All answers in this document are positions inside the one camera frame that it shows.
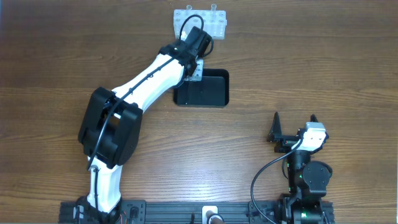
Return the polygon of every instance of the wooden surface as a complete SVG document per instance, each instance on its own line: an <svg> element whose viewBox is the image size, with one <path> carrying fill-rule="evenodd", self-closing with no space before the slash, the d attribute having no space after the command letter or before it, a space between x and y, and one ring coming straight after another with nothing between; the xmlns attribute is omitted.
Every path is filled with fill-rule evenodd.
<svg viewBox="0 0 398 224"><path fill-rule="evenodd" d="M172 14L213 1L2 2L0 222L57 222L61 201L89 191L77 134L88 100L143 71L174 40ZM168 91L145 113L123 167L124 198L250 200L254 174L280 156L273 114L295 134L315 113L330 140L337 222L394 223L397 211L398 2L217 1L226 39L208 68L230 74L223 109L182 108ZM287 192L280 165L255 195Z"/></svg>

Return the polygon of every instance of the white connector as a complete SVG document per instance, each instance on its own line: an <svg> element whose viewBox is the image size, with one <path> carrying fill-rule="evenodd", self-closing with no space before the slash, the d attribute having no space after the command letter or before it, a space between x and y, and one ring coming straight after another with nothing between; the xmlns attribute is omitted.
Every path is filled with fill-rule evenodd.
<svg viewBox="0 0 398 224"><path fill-rule="evenodd" d="M187 5L187 9L174 10L174 34L175 38L180 37L180 29L185 19L188 16L197 14L203 18L205 25L203 30L207 32L213 39L223 40L225 38L226 27L226 12L217 11L217 5L212 4L211 10L192 10L192 6ZM182 31L181 39L185 40L193 26L200 28L200 19L197 17L191 18L185 25Z"/></svg>

